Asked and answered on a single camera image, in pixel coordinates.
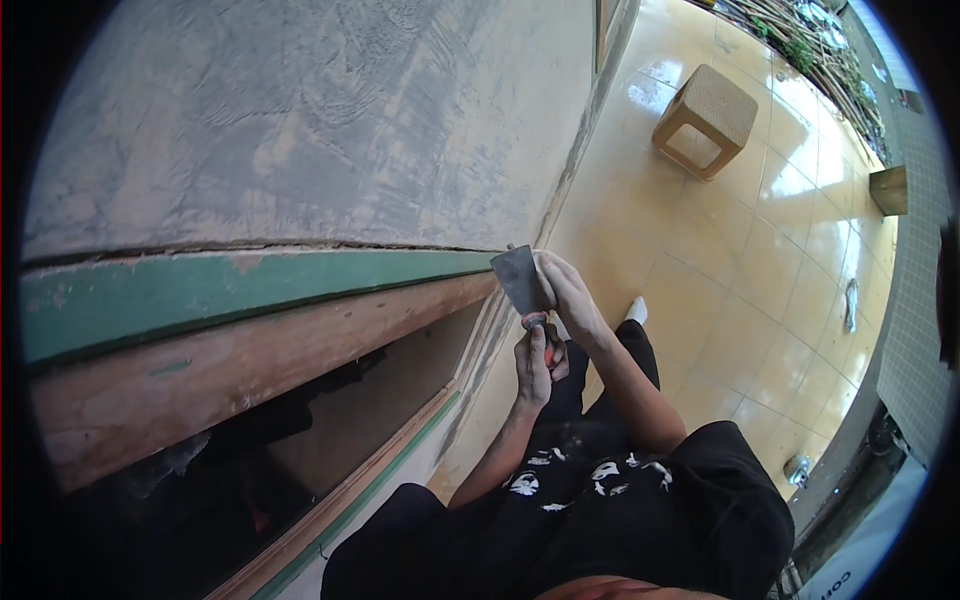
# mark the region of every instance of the man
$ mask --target man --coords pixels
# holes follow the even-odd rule
[[[554,372],[569,374],[552,381],[546,334],[528,333],[510,416],[449,506],[400,487],[333,552],[323,598],[764,597],[793,520],[737,426],[687,436],[643,300],[613,332],[572,266],[536,260],[571,338]],[[588,358],[606,390],[581,415]]]

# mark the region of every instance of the tile floor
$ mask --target tile floor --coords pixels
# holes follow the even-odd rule
[[[759,104],[747,147],[710,182],[650,143],[677,88],[704,63]],[[709,160],[711,143],[696,132],[671,143]],[[783,464],[797,453],[820,458],[886,310],[897,219],[882,219],[868,193],[879,169],[832,103],[766,46],[683,0],[648,0],[547,244],[580,270],[611,325],[646,298],[662,391],[687,428],[737,422],[784,497],[795,488]],[[850,334],[843,291],[854,277]],[[503,351],[431,481],[444,500],[492,440],[515,388]],[[585,403],[602,390],[591,368]]]

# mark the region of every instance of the plastic stool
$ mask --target plastic stool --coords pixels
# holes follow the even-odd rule
[[[750,94],[708,64],[701,64],[654,127],[653,143],[690,173],[702,180],[712,180],[747,145],[756,109],[756,100]],[[720,147],[720,154],[706,168],[667,144],[684,125],[690,125]]]

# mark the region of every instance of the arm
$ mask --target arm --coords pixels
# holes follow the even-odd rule
[[[537,415],[550,399],[551,374],[543,364],[543,328],[534,327],[514,347],[518,388],[510,415],[483,458],[450,498],[448,509],[468,504],[494,489],[523,461]]]
[[[550,251],[537,253],[540,283],[574,342],[593,361],[637,447],[669,454],[686,438],[680,415],[604,321],[580,274]]]

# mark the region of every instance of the black t-shirt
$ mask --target black t-shirt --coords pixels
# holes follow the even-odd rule
[[[504,484],[449,511],[404,484],[332,554],[322,598],[535,598],[589,575],[762,598],[793,547],[786,504],[735,423],[640,455],[617,427],[534,430]]]

